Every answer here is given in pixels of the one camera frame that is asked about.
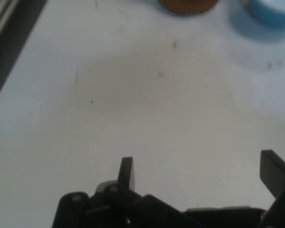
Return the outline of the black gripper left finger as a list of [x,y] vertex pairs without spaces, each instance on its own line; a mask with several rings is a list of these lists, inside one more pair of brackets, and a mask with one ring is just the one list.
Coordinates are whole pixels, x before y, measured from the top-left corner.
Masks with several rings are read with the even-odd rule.
[[152,195],[134,190],[133,159],[124,157],[115,181],[102,183],[89,197],[84,192],[63,196],[54,228],[193,228],[195,222]]

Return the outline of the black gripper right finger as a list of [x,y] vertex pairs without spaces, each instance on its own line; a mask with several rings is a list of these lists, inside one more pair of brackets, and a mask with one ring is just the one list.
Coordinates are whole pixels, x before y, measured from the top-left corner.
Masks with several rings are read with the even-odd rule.
[[260,179],[275,201],[261,217],[260,228],[285,228],[285,161],[273,150],[262,150]]

